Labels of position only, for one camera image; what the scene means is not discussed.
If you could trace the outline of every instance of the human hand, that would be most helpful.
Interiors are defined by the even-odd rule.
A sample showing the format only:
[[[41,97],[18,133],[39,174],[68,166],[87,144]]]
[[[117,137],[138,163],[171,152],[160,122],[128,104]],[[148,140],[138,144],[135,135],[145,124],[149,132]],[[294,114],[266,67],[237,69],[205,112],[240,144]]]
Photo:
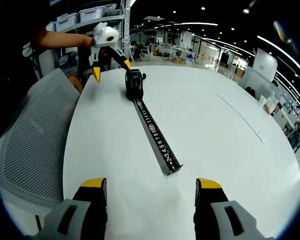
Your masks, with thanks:
[[[82,47],[84,47],[85,49],[87,50],[90,50],[91,47],[94,46],[93,44],[93,38],[90,37],[90,36],[86,36],[86,35],[83,35],[83,43],[82,43]]]

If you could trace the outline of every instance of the office chair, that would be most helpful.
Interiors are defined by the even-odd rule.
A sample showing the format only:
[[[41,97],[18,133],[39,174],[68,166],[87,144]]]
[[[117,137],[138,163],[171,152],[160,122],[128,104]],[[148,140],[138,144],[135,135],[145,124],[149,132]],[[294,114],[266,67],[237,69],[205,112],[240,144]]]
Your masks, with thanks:
[[[143,60],[143,59],[145,59],[145,60],[147,60],[147,61],[149,61],[150,60],[150,49],[151,49],[151,45],[152,45],[152,43],[150,43],[147,47],[146,47],[146,49],[141,49],[141,54],[140,54],[140,58],[141,58],[141,60]]]
[[[45,216],[63,197],[63,162],[79,92],[55,69],[28,91],[0,138],[0,195]]]
[[[162,54],[169,54],[171,55],[172,54],[172,45],[171,44],[168,44],[168,43],[164,43],[163,44],[163,50],[162,50]],[[169,57],[164,57],[162,60],[168,60]]]

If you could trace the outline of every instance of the cardboard box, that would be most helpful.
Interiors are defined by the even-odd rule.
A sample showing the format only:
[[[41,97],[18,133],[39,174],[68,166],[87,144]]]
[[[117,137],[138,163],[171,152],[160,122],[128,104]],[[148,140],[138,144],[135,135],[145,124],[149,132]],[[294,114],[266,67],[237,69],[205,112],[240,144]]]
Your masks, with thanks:
[[[176,57],[176,58],[174,59],[174,62],[175,62],[176,64],[181,64],[181,63],[182,63],[182,58],[181,58],[181,57]]]

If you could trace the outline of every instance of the ruler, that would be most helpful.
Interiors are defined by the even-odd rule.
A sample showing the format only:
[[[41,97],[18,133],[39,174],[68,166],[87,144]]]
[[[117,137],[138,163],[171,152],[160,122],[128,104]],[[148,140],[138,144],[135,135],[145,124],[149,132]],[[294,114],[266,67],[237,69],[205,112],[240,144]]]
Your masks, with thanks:
[[[145,103],[142,101],[142,99],[137,98],[134,99],[133,104],[137,110],[145,133],[163,174],[171,175],[179,171],[183,165],[179,164],[176,156],[172,152],[169,144],[161,133],[155,120],[151,116]]]

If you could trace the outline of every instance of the yellow tip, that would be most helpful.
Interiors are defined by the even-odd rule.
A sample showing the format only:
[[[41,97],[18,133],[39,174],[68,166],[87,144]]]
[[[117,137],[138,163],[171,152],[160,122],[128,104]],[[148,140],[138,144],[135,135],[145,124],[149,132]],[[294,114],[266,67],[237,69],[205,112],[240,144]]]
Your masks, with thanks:
[[[86,188],[101,188],[102,181],[105,179],[104,177],[90,179],[85,181],[80,185],[80,187],[86,187]]]
[[[130,66],[129,60],[128,60],[128,59],[125,60],[124,63],[125,63],[125,65],[127,65],[127,67],[131,70],[131,66]]]
[[[202,189],[222,189],[222,186],[215,181],[204,179],[204,178],[198,178],[198,180],[201,183]]]
[[[100,67],[96,66],[92,69],[92,75],[98,83],[100,83]]]

